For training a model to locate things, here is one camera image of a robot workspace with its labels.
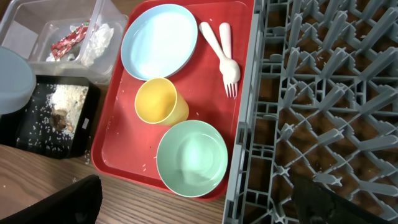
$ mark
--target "wooden surface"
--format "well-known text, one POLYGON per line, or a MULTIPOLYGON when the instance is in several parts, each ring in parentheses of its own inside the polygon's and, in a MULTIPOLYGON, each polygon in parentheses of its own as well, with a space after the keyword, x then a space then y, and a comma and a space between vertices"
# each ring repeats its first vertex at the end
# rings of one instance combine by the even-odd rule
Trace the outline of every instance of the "wooden surface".
MULTIPOLYGON (((113 0, 126 15, 140 2, 113 0)), ((103 88, 95 123, 105 94, 103 88)), ((69 186, 74 178, 80 180, 97 174, 101 177, 104 197, 97 223, 221 223, 224 197, 214 202, 198 202, 101 175, 91 162, 88 165, 85 162, 84 157, 58 161, 0 146, 0 219, 69 186)))

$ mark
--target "cup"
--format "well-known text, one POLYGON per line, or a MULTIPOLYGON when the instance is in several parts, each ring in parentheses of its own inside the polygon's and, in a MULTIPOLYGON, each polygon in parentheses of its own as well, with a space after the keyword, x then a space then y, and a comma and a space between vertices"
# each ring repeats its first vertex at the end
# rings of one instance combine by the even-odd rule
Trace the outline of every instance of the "cup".
POLYGON ((137 92, 134 106, 138 117, 148 124, 173 126, 189 115, 187 102, 166 78, 146 81, 137 92))

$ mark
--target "gray lid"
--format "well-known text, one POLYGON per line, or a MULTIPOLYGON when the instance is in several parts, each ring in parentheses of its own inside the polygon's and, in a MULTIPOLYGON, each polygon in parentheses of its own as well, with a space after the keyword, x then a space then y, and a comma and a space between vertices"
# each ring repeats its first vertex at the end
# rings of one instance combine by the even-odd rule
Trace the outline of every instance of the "gray lid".
POLYGON ((36 76, 27 61, 15 52, 0 47, 0 114, 24 107, 35 86, 36 76))

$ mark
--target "food wrapper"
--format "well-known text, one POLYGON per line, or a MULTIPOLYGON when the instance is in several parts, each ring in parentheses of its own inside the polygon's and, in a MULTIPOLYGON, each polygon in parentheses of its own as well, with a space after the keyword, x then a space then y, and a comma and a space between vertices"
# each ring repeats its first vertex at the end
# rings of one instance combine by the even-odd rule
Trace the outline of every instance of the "food wrapper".
POLYGON ((74 45, 82 41, 86 37, 88 25, 90 20, 77 27, 72 33, 68 34, 65 38, 51 45, 51 53, 55 60, 60 59, 68 53, 74 45))

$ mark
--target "plate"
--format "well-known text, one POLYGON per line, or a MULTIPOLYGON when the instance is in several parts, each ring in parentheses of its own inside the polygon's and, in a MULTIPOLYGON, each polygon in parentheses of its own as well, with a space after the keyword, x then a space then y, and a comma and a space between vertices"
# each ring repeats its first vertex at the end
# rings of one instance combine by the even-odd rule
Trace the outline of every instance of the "plate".
POLYGON ((147 10, 124 36, 121 48, 124 68, 139 80, 173 75, 195 50, 197 27, 195 17, 182 6, 164 4, 147 10))
POLYGON ((210 193, 223 180, 228 152, 210 124, 189 120, 171 127, 160 141, 157 170, 163 183, 184 197, 210 193))

